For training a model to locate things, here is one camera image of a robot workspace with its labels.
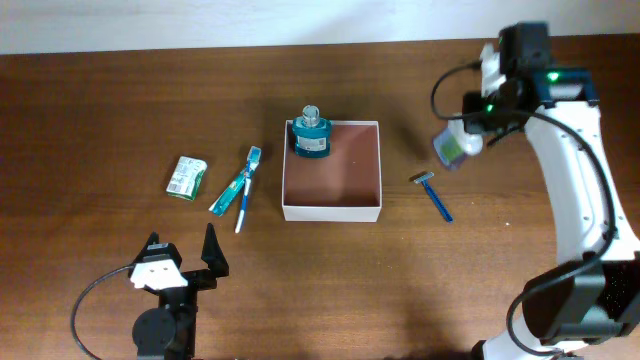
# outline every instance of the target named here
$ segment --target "blue razor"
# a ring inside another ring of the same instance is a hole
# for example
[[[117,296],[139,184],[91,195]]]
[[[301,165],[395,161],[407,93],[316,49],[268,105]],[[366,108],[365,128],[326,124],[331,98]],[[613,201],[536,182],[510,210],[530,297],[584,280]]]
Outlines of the blue razor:
[[[244,218],[247,213],[247,203],[249,201],[249,190],[251,189],[251,173],[255,172],[260,163],[260,155],[262,150],[259,147],[252,146],[247,156],[247,167],[244,169],[244,196],[242,197],[242,207],[238,214],[238,223],[236,224],[236,234],[242,229]]]
[[[422,186],[424,186],[424,189],[427,191],[427,194],[429,194],[429,197],[431,198],[433,203],[436,205],[438,210],[440,210],[440,214],[442,214],[442,217],[448,223],[452,223],[453,222],[453,216],[451,216],[451,214],[449,213],[447,208],[444,207],[444,204],[442,203],[442,201],[440,201],[440,198],[438,197],[438,195],[436,195],[436,192],[433,190],[433,188],[431,186],[429,186],[429,183],[427,182],[427,180],[429,180],[432,177],[433,177],[433,173],[432,172],[428,172],[428,173],[420,176],[419,178],[413,180],[413,182],[416,183],[416,184],[422,184]]]

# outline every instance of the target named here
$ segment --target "mouthwash bottle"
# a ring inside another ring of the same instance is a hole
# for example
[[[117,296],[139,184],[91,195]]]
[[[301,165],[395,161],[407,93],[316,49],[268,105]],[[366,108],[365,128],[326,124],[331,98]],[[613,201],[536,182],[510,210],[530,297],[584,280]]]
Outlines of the mouthwash bottle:
[[[331,121],[321,118],[317,107],[304,107],[302,116],[293,120],[293,134],[296,136],[296,154],[308,158],[323,158],[329,155]]]

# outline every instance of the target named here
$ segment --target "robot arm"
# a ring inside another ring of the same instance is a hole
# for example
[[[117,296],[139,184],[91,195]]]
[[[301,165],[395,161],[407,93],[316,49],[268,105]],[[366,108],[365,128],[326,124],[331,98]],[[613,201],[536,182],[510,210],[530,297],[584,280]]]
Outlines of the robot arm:
[[[523,293],[573,272],[563,281],[528,296],[513,334],[480,342],[474,356],[484,360],[551,359],[587,345],[628,335],[640,321],[640,242],[618,199],[600,136],[600,111],[590,74],[552,67],[546,24],[523,23],[501,32],[500,54],[482,52],[482,92],[467,94],[463,115],[469,134],[522,130],[532,144],[551,199],[558,267],[527,283]],[[558,124],[535,116],[537,113]],[[571,134],[578,134],[602,168]],[[600,179],[608,182],[615,219]],[[615,237],[605,241],[615,222]],[[593,259],[594,254],[606,252]],[[593,263],[588,268],[586,262]],[[514,342],[514,337],[521,342]],[[532,352],[556,351],[540,356]]]

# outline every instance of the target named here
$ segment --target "brown tabletop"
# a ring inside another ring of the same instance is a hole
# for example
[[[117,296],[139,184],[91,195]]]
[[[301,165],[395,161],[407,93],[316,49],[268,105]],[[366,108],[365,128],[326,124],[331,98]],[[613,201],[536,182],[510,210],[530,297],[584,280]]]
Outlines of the brown tabletop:
[[[183,270],[212,222],[231,275],[199,296],[204,359],[399,358],[467,350],[504,330],[525,282],[555,266],[544,179],[522,135],[446,172],[428,96],[483,40],[130,51],[0,57],[0,339],[4,359],[82,359],[69,331],[78,294],[130,262],[152,231]],[[640,231],[640,37],[553,40],[560,63],[593,73],[602,137],[628,220]],[[441,88],[458,111],[477,74]],[[383,207],[375,224],[287,223],[284,121],[304,105],[334,120],[380,122]],[[207,208],[263,148],[242,232],[238,204]],[[167,196],[180,155],[209,168],[197,199]],[[447,224],[408,179],[431,184]],[[89,294],[78,331],[106,359],[135,358],[131,328],[156,306],[126,276]],[[634,359],[640,331],[582,351]]]

